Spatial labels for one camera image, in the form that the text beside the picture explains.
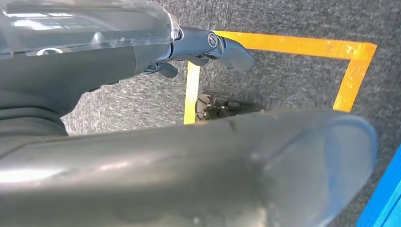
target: yellow tape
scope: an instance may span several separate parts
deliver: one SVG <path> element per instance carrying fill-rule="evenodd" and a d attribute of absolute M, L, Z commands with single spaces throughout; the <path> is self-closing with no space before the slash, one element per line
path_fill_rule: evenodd
<path fill-rule="evenodd" d="M 236 40 L 247 49 L 350 60 L 333 106 L 334 110 L 345 112 L 349 112 L 352 109 L 363 78 L 377 47 L 375 44 L 371 43 L 284 35 L 225 31 L 216 31 L 216 34 Z M 192 97 L 192 95 L 198 94 L 198 82 L 199 67 L 189 64 L 187 99 L 185 100 L 185 124 L 195 122 L 196 97 Z"/>
<path fill-rule="evenodd" d="M 184 124 L 195 123 L 195 103 L 198 98 L 201 68 L 188 62 L 187 88 L 185 93 Z"/>
<path fill-rule="evenodd" d="M 373 44 L 363 44 L 361 49 L 354 51 L 337 93 L 334 110 L 351 111 L 375 51 L 376 45 Z"/>

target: blue panel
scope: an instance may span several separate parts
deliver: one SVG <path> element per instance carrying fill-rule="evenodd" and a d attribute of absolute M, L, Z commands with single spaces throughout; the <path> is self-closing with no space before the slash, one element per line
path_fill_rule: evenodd
<path fill-rule="evenodd" d="M 401 146 L 359 217 L 357 227 L 401 226 Z"/>

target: transparent plastic cover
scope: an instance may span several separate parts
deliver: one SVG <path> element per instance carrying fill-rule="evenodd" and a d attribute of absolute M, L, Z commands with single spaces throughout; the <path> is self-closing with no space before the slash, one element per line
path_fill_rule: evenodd
<path fill-rule="evenodd" d="M 168 44 L 177 20 L 147 0 L 0 0 L 0 59 Z"/>

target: small black object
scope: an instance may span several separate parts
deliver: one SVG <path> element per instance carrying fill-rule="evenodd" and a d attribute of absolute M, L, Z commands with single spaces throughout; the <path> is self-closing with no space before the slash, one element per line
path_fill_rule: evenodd
<path fill-rule="evenodd" d="M 195 104 L 196 120 L 207 121 L 218 118 L 258 112 L 264 108 L 259 104 L 239 102 L 213 95 L 201 94 Z"/>

